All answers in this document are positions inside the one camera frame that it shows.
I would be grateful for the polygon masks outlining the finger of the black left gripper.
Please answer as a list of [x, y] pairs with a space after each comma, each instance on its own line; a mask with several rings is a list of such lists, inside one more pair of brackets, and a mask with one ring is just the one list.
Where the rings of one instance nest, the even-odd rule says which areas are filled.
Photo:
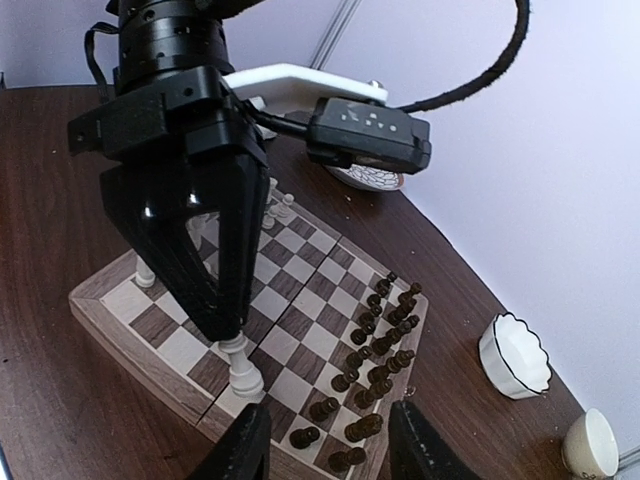
[[100, 189], [107, 217], [196, 327], [211, 341], [234, 338], [235, 319], [187, 232], [187, 195], [123, 166], [103, 172]]
[[219, 214], [219, 271], [214, 290], [190, 314], [196, 323], [242, 323], [251, 299], [269, 169], [248, 154], [191, 164], [198, 213]]

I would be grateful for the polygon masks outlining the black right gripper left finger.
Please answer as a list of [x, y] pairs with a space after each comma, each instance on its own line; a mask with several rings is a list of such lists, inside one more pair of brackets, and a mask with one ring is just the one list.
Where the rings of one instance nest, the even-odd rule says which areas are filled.
[[231, 423], [188, 480], [268, 479], [271, 417], [260, 404], [249, 404]]

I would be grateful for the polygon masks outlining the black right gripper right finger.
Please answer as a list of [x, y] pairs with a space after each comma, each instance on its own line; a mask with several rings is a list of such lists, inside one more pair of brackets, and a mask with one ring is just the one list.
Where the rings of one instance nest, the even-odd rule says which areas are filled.
[[393, 402], [388, 436], [392, 479], [480, 479], [408, 400]]

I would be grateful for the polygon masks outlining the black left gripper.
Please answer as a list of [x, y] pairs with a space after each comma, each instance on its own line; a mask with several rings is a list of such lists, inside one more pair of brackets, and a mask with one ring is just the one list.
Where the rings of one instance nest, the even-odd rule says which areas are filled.
[[116, 25], [84, 37], [100, 104], [67, 126], [71, 155], [123, 164], [206, 157], [216, 149], [266, 161], [255, 122], [226, 79], [223, 22], [251, 1], [110, 1]]

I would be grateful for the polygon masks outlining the white chess pawn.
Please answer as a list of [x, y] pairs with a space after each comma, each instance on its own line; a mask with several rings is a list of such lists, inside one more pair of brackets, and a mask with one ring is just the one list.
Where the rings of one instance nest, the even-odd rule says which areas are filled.
[[262, 220], [262, 228], [264, 230], [272, 229], [275, 226], [276, 219], [277, 219], [277, 214], [271, 209], [269, 209], [264, 215], [264, 218]]
[[292, 205], [294, 203], [295, 197], [291, 193], [285, 194], [281, 202], [278, 205], [278, 213], [277, 216], [281, 219], [286, 219], [292, 215]]

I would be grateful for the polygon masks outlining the white chess queen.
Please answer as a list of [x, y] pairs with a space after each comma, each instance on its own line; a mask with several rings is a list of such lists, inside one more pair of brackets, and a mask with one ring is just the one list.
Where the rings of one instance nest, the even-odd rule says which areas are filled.
[[142, 259], [142, 257], [140, 255], [137, 255], [136, 256], [136, 272], [134, 277], [135, 283], [143, 289], [148, 289], [154, 285], [155, 280], [156, 280], [155, 273], [146, 264], [146, 262]]

